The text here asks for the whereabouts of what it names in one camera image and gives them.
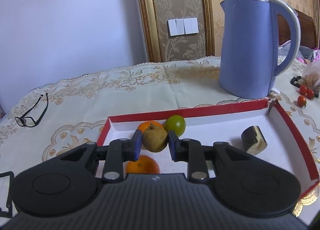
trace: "light switch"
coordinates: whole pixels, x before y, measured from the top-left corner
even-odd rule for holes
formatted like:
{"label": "light switch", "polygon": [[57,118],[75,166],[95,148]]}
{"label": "light switch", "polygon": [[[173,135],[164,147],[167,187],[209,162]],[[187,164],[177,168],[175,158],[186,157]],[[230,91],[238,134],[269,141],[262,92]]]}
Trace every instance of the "light switch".
{"label": "light switch", "polygon": [[192,33],[199,33],[199,28],[198,28],[198,18],[190,18],[191,21],[191,28],[192,28]]}
{"label": "light switch", "polygon": [[175,19],[168,20],[168,26],[169,26],[169,34],[170,34],[170,36],[178,35],[177,24],[176,24],[176,20]]}
{"label": "light switch", "polygon": [[186,34],[191,34],[192,33],[192,28],[191,28],[191,20],[190,18],[184,18],[183,19],[184,23],[184,31]]}
{"label": "light switch", "polygon": [[182,18],[176,19],[176,24],[177,24],[178,35],[184,34],[183,19]]}

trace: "orange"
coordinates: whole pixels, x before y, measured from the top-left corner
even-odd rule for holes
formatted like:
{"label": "orange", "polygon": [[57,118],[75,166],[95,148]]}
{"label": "orange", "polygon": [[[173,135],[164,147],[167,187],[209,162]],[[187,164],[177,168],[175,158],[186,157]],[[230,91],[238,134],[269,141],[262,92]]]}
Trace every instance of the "orange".
{"label": "orange", "polygon": [[140,155],[138,161],[128,162],[125,168],[127,173],[143,173],[143,174],[158,174],[160,173],[158,163],[146,155]]}
{"label": "orange", "polygon": [[150,126],[150,124],[153,124],[153,125],[158,125],[158,126],[161,126],[163,127],[159,122],[157,121],[146,121],[146,122],[143,122],[141,123],[139,126],[138,126],[138,130],[140,130],[142,133]]}

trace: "electric kettle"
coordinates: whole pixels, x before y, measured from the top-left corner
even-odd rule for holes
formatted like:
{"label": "electric kettle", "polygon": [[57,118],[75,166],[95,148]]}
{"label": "electric kettle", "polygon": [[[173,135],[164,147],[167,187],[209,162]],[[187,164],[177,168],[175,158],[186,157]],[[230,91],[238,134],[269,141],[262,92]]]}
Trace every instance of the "electric kettle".
{"label": "electric kettle", "polygon": [[[290,66],[299,50],[297,13],[281,0],[223,0],[220,5],[225,23],[219,84],[237,97],[266,97],[276,76]],[[280,65],[278,13],[288,22],[291,33],[288,55]]]}

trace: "brown wooden furniture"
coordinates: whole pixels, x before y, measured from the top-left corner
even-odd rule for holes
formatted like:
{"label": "brown wooden furniture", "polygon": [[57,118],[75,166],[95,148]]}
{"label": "brown wooden furniture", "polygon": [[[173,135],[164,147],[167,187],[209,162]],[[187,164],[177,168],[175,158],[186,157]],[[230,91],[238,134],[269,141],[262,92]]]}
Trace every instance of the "brown wooden furniture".
{"label": "brown wooden furniture", "polygon": [[[301,43],[300,45],[307,46],[311,49],[317,47],[316,28],[312,17],[298,11],[298,19],[301,26]],[[278,14],[278,26],[279,26],[279,45],[290,40],[290,29],[287,21],[282,15]]]}

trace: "black glasses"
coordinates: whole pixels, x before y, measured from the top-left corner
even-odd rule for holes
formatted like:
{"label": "black glasses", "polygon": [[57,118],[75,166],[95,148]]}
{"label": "black glasses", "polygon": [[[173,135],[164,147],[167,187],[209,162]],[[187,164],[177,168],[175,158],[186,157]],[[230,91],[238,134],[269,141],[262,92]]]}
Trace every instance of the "black glasses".
{"label": "black glasses", "polygon": [[37,103],[35,103],[35,105],[32,108],[30,108],[27,112],[25,112],[21,117],[15,117],[18,125],[26,126],[26,127],[35,127],[36,125],[38,125],[40,123],[40,121],[41,121],[42,117],[44,116],[44,113],[47,111],[47,108],[49,105],[48,93],[45,93],[45,95],[47,96],[47,106],[45,107],[45,109],[42,112],[39,119],[37,121],[35,121],[32,117],[26,117],[26,115],[39,103],[40,99],[43,97],[43,94],[40,95],[40,98],[38,99]]}

